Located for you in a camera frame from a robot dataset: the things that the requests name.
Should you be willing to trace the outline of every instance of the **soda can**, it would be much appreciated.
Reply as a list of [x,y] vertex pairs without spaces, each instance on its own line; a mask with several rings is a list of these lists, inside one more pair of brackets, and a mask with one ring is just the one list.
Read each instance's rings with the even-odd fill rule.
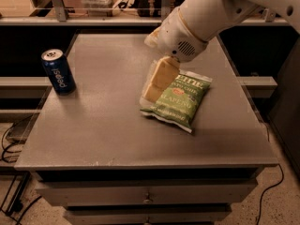
[[50,49],[41,55],[42,65],[58,95],[68,95],[76,89],[76,84],[64,53]]

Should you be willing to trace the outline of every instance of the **cabinet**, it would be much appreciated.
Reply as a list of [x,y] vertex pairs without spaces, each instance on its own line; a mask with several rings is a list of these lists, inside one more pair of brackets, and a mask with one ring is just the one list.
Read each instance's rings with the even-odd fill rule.
[[143,117],[143,83],[160,57],[145,36],[79,34],[68,55],[78,88],[51,91],[16,164],[72,224],[210,224],[278,164],[216,38],[181,65],[213,78],[193,133]]

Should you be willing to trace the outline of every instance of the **snack bag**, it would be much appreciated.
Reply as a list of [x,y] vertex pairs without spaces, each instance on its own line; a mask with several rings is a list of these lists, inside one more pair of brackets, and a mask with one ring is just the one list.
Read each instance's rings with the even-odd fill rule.
[[157,101],[141,108],[141,112],[145,116],[154,116],[158,120],[176,124],[190,133],[190,124],[211,82],[211,78],[180,70]]

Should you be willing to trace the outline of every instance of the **floor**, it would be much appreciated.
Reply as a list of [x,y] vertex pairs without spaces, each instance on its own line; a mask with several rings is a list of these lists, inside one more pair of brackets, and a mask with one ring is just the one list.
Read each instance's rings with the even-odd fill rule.
[[[9,128],[11,124],[0,124],[0,136]],[[261,225],[292,225],[300,224],[300,183],[293,172],[289,160],[282,152],[277,136],[272,129],[262,124],[266,139],[277,155],[279,163],[284,172],[283,182],[269,189],[263,196]],[[0,166],[7,166],[0,161]],[[276,184],[281,179],[279,166],[266,168],[258,177],[259,185],[247,196],[243,202],[232,205],[232,213],[224,220],[216,222],[215,225],[251,225],[256,224],[256,217],[259,214],[260,198],[263,191]],[[12,176],[0,176],[0,202],[4,200]],[[38,197],[35,192],[34,179],[30,180],[22,196],[23,209],[19,213],[13,213],[12,217],[18,219],[24,208]],[[45,200],[40,199],[35,203],[22,218],[22,225],[68,225],[69,223],[62,217],[64,209],[60,207],[51,207]],[[16,224],[10,217],[0,213],[0,225]]]

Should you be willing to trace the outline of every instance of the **table top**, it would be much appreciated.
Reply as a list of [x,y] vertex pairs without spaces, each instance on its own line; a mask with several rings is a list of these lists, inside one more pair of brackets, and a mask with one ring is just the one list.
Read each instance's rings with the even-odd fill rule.
[[278,163],[233,69],[214,38],[181,69],[213,78],[193,133],[146,118],[139,99],[161,54],[144,34],[81,34],[68,61],[76,92],[52,90],[16,169],[239,168]]

